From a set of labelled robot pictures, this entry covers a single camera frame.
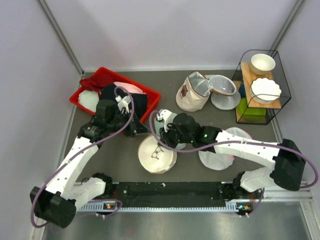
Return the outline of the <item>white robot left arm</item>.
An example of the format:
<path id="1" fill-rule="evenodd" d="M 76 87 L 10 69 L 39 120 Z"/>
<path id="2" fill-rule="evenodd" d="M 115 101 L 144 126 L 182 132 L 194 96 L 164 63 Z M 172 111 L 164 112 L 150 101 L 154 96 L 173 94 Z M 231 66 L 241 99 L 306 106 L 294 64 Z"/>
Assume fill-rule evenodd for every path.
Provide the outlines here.
<path id="1" fill-rule="evenodd" d="M 149 129 L 137 118 L 129 96 L 100 100 L 95 115 L 80 128 L 59 168 L 42 187 L 31 190 L 30 220 L 35 228 L 39 228 L 35 218 L 66 228 L 81 207 L 98 196 L 106 199 L 113 194 L 112 179 L 102 173 L 94 174 L 82 185 L 75 183 L 103 142 L 120 133 L 133 137 L 147 134 Z"/>

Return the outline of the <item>white mesh bra laundry bag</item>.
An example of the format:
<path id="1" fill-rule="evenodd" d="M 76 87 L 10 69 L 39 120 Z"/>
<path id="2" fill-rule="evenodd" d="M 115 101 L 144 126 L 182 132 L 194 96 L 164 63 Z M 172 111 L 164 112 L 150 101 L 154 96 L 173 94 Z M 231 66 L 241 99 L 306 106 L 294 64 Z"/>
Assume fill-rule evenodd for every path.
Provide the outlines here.
<path id="1" fill-rule="evenodd" d="M 137 155 L 142 167 L 151 174 L 163 174 L 177 161 L 177 153 L 158 145 L 153 135 L 147 136 L 141 142 Z"/>

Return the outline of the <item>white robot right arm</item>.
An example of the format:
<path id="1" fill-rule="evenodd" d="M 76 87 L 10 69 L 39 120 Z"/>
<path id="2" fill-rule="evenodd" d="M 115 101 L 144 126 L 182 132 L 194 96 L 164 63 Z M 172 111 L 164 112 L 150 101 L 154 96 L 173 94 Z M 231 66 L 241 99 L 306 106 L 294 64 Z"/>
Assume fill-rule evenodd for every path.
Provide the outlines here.
<path id="1" fill-rule="evenodd" d="M 298 191 L 306 161 L 297 145 L 289 139 L 262 142 L 228 133 L 218 127 L 202 126 L 186 113 L 174 115 L 164 111 L 156 115 L 163 123 L 160 141 L 174 149 L 178 144 L 191 144 L 197 151 L 225 154 L 260 164 L 253 171 L 240 172 L 233 180 L 233 192 L 239 198 L 271 186 Z"/>

